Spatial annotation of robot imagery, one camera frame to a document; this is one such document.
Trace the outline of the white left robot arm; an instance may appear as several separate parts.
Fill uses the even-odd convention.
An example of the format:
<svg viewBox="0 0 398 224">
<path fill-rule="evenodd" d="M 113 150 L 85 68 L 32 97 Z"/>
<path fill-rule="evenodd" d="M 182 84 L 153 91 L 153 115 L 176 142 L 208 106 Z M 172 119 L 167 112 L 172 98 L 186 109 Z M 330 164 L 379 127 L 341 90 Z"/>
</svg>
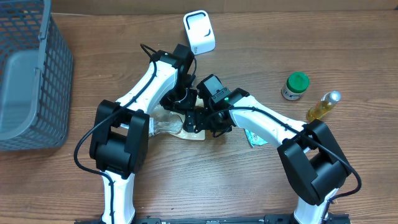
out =
<svg viewBox="0 0 398 224">
<path fill-rule="evenodd" d="M 197 91 L 189 74 L 195 56 L 178 44 L 172 53 L 142 45 L 149 68 L 142 79 L 115 102 L 103 100 L 97 107 L 90 142 L 90 157 L 103 178 L 105 208 L 100 223 L 132 223 L 134 176 L 148 150 L 150 114 L 157 105 L 186 114 L 193 111 Z"/>
</svg>

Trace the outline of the brown white snack bag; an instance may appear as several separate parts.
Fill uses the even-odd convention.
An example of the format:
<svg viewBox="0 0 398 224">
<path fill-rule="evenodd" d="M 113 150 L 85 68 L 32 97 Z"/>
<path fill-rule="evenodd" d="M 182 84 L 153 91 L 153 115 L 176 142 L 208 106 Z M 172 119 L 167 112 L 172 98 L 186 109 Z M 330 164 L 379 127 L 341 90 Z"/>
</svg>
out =
<svg viewBox="0 0 398 224">
<path fill-rule="evenodd" d="M 193 141 L 205 140 L 204 131 L 198 134 L 185 131 L 183 129 L 184 121 L 185 115 L 166 110 L 158 104 L 150 114 L 149 137 L 151 138 L 158 134 L 171 134 L 180 139 Z"/>
</svg>

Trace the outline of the green white yogurt cup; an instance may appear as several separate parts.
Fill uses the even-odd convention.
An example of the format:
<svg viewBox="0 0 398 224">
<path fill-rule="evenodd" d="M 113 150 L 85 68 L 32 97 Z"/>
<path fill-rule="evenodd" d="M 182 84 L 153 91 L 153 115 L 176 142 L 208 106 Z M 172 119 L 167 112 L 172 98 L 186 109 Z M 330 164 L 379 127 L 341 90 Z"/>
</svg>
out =
<svg viewBox="0 0 398 224">
<path fill-rule="evenodd" d="M 309 85 L 310 79 L 305 73 L 294 72 L 286 79 L 281 94 L 286 100 L 295 101 L 305 93 Z"/>
</svg>

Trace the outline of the yellow liquid glass bottle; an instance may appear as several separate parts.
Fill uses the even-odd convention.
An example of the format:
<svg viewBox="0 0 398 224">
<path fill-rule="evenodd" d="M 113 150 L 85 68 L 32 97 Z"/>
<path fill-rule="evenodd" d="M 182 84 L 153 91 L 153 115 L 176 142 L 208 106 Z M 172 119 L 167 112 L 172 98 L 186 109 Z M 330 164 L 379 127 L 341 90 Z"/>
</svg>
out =
<svg viewBox="0 0 398 224">
<path fill-rule="evenodd" d="M 308 110 L 306 114 L 307 120 L 312 122 L 315 119 L 322 119 L 324 115 L 336 106 L 341 98 L 342 95 L 337 90 L 326 93 L 315 106 Z"/>
</svg>

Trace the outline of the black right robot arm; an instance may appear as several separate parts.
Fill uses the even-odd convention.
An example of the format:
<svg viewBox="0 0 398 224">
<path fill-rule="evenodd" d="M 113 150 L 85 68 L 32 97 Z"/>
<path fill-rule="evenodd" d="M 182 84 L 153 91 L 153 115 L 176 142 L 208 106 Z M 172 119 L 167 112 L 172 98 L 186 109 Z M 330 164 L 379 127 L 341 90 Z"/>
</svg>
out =
<svg viewBox="0 0 398 224">
<path fill-rule="evenodd" d="M 287 118 L 240 88 L 230 91 L 215 75 L 201 81 L 197 91 L 205 106 L 195 111 L 195 132 L 209 130 L 218 137 L 233 127 L 242 128 L 277 149 L 298 195 L 297 208 L 281 217 L 284 222 L 349 223 L 348 217 L 328 211 L 353 169 L 325 123 Z"/>
</svg>

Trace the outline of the teal snack packet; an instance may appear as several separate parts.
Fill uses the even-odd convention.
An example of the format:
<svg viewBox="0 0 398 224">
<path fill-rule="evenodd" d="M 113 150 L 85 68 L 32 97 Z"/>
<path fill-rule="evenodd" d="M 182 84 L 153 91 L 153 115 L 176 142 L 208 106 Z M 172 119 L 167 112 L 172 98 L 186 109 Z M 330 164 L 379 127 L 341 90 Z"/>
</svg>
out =
<svg viewBox="0 0 398 224">
<path fill-rule="evenodd" d="M 261 137 L 259 137 L 257 134 L 245 129 L 245 134 L 248 139 L 248 143 L 251 147 L 254 146 L 263 146 L 267 144 L 267 141 L 263 140 Z"/>
</svg>

